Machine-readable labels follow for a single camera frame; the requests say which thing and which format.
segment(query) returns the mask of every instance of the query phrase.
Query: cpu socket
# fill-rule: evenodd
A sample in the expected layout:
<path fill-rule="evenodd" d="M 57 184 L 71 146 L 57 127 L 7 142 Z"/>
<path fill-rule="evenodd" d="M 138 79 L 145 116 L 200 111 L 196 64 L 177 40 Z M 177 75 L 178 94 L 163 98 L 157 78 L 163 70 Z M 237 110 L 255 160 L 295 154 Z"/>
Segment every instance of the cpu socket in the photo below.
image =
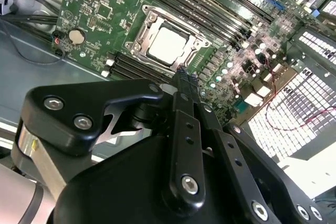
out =
<path fill-rule="evenodd" d="M 174 73 L 211 45 L 200 31 L 163 9 L 144 5 L 142 10 L 147 17 L 139 33 L 134 42 L 125 44 L 140 62 Z"/>

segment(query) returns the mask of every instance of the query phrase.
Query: red wire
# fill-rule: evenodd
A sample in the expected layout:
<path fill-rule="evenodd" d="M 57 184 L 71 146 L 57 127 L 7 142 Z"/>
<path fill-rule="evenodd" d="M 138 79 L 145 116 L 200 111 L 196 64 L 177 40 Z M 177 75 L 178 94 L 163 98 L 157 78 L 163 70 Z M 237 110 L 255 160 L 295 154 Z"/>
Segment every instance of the red wire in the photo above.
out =
<path fill-rule="evenodd" d="M 272 75 L 272 83 L 273 83 L 273 86 L 274 86 L 274 97 L 268 102 L 268 105 L 267 105 L 267 107 L 266 107 L 265 117 L 266 117 L 266 122 L 267 122 L 267 123 L 274 129 L 274 130 L 279 130 L 279 131 L 296 131 L 296 130 L 298 130 L 298 129 L 300 129 L 300 128 L 303 128 L 303 127 L 307 126 L 309 123 L 311 123 L 311 122 L 313 122 L 315 119 L 317 119 L 317 117 L 319 117 L 320 115 L 322 115 L 322 114 L 324 114 L 324 113 L 326 113 L 326 112 L 330 113 L 330 112 L 336 110 L 336 106 L 330 106 L 330 107 L 326 108 L 325 110 L 322 110 L 322 111 L 319 112 L 318 114 L 316 114 L 316 115 L 314 115 L 314 116 L 308 118 L 308 119 L 304 122 L 304 124 L 302 124 L 302 125 L 300 125 L 300 126 L 298 126 L 298 127 L 292 128 L 292 129 L 281 129 L 281 128 L 278 128 L 278 127 L 272 125 L 272 124 L 269 122 L 267 115 L 268 115 L 269 107 L 270 107 L 272 101 L 275 99 L 275 97 L 277 96 L 278 93 L 277 93 L 277 88 L 276 88 L 276 85 L 275 85 L 275 77 L 274 77 L 274 73 L 273 73 L 273 71 L 272 71 L 272 69 L 271 69 L 271 67 L 270 67 L 270 65 L 269 65 L 269 61 L 268 61 L 268 59 L 266 59 L 266 65 L 267 65 L 267 67 L 269 68 L 269 71 L 270 71 L 270 73 L 271 73 L 271 75 Z"/>

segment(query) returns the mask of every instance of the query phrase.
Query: robotic arm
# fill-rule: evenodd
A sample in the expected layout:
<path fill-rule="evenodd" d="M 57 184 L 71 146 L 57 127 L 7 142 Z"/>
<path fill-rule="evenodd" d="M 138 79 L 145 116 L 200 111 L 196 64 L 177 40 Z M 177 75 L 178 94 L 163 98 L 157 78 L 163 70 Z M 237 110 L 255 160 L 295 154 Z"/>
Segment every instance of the robotic arm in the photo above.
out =
<path fill-rule="evenodd" d="M 140 79 L 27 94 L 16 165 L 48 186 L 55 224 L 327 223 L 247 133 L 221 127 L 194 76 L 180 69 L 163 89 Z M 97 142 L 142 128 L 152 135 L 92 165 Z"/>

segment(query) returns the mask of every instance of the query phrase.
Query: screw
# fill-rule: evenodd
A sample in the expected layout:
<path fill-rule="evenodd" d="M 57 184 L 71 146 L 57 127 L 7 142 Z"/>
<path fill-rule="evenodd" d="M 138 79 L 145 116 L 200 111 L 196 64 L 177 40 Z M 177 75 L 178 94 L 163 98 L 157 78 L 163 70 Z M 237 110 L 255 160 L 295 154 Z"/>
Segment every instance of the screw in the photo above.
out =
<path fill-rule="evenodd" d="M 50 97 L 44 100 L 44 106 L 50 110 L 61 110 L 64 104 L 58 98 Z"/>
<path fill-rule="evenodd" d="M 188 101 L 188 100 L 189 100 L 188 97 L 187 97 L 185 94 L 183 94 L 183 93 L 181 94 L 181 97 L 182 97 L 182 99 L 185 100 L 185 101 Z"/>
<path fill-rule="evenodd" d="M 197 194 L 198 192 L 197 182 L 190 176 L 182 178 L 182 186 L 189 194 Z"/>
<path fill-rule="evenodd" d="M 262 204 L 253 201 L 252 202 L 252 208 L 253 211 L 256 213 L 256 215 L 263 221 L 266 221 L 268 219 L 268 214 L 267 211 L 265 209 L 265 207 L 263 207 Z"/>
<path fill-rule="evenodd" d="M 318 210 L 315 207 L 310 207 L 310 210 L 313 212 L 315 217 L 318 218 L 318 220 L 323 220 L 320 212 L 318 212 Z"/>
<path fill-rule="evenodd" d="M 78 116 L 73 121 L 75 126 L 81 130 L 88 130 L 92 127 L 92 121 L 85 116 Z"/>
<path fill-rule="evenodd" d="M 237 126 L 233 125 L 233 129 L 235 130 L 235 132 L 237 132 L 238 134 L 240 134 L 242 131 L 240 130 L 240 128 L 238 128 Z"/>
<path fill-rule="evenodd" d="M 310 219 L 309 214 L 307 213 L 307 211 L 303 207 L 301 207 L 300 205 L 298 205 L 298 210 L 299 210 L 299 213 L 301 214 L 301 216 L 305 220 L 309 220 Z"/>
<path fill-rule="evenodd" d="M 205 105 L 203 105 L 203 107 L 204 107 L 205 111 L 207 111 L 209 113 L 212 112 L 212 109 L 211 109 L 211 107 L 209 105 L 205 104 Z"/>
<path fill-rule="evenodd" d="M 134 45 L 134 50 L 135 50 L 135 51 L 140 51 L 140 49 L 141 49 L 141 47 L 140 47 L 139 44 L 135 44 L 135 45 Z"/>
<path fill-rule="evenodd" d="M 155 93 L 157 93 L 159 91 L 159 89 L 154 85 L 154 84 L 149 84 L 149 88 L 154 91 Z"/>
<path fill-rule="evenodd" d="M 151 21 L 151 22 L 154 22 L 156 21 L 156 16 L 154 14 L 151 14 L 149 15 L 148 19 Z"/>

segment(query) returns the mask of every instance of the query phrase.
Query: green circuit board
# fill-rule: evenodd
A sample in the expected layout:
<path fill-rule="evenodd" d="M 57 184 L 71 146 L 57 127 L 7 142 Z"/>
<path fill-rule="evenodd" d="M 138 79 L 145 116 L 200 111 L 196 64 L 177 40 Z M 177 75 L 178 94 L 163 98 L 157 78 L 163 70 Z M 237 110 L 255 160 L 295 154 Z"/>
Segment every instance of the green circuit board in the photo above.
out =
<path fill-rule="evenodd" d="M 184 1 L 185 6 L 190 7 L 190 2 Z M 201 48 L 197 52 L 187 69 L 190 73 L 199 76 L 200 89 L 205 91 L 204 101 L 217 108 L 220 119 L 224 117 L 227 109 L 237 103 L 233 93 L 232 78 L 237 79 L 240 86 L 249 84 L 253 80 L 250 74 L 242 70 L 244 62 L 251 61 L 261 71 L 264 69 L 250 47 L 256 39 L 262 39 L 268 49 L 281 54 L 281 45 L 303 25 L 336 37 L 334 31 L 325 27 L 305 10 L 303 4 L 308 0 L 303 0 L 302 4 L 298 4 L 295 0 L 274 0 L 283 9 L 277 8 L 266 0 L 247 0 L 272 17 L 271 22 L 265 22 L 256 16 L 240 1 L 210 1 L 212 5 L 216 5 L 217 10 L 220 10 L 220 14 L 225 16 L 224 19 L 234 22 L 234 25 L 238 24 L 240 30 L 252 31 L 251 35 L 241 39 L 243 33 L 240 34 L 238 31 L 238 39 L 231 36 L 225 37 L 225 39 L 228 38 L 225 40 L 222 38 L 223 33 L 208 25 L 210 23 L 207 23 L 206 17 L 199 17 L 192 13 L 191 7 L 184 10 L 181 0 L 63 0 L 56 29 L 64 34 L 69 34 L 73 29 L 79 29 L 83 35 L 83 43 L 74 44 L 67 38 L 62 40 L 67 57 L 90 71 L 101 73 L 106 68 L 106 59 L 109 55 L 120 52 L 130 58 L 133 57 L 126 44 L 135 40 L 143 26 L 146 19 L 144 5 L 159 7 L 186 21 L 212 42 L 209 47 Z M 315 0 L 312 10 L 323 1 Z M 212 59 L 216 54 L 216 62 L 214 62 Z M 221 73 L 221 69 L 225 68 L 228 62 L 232 62 L 233 67 L 227 74 L 222 74 L 222 80 L 216 83 L 216 88 L 210 87 L 209 83 L 215 80 L 215 76 Z M 162 69 L 156 69 L 156 71 L 171 76 Z M 108 78 L 122 79 L 113 73 Z"/>

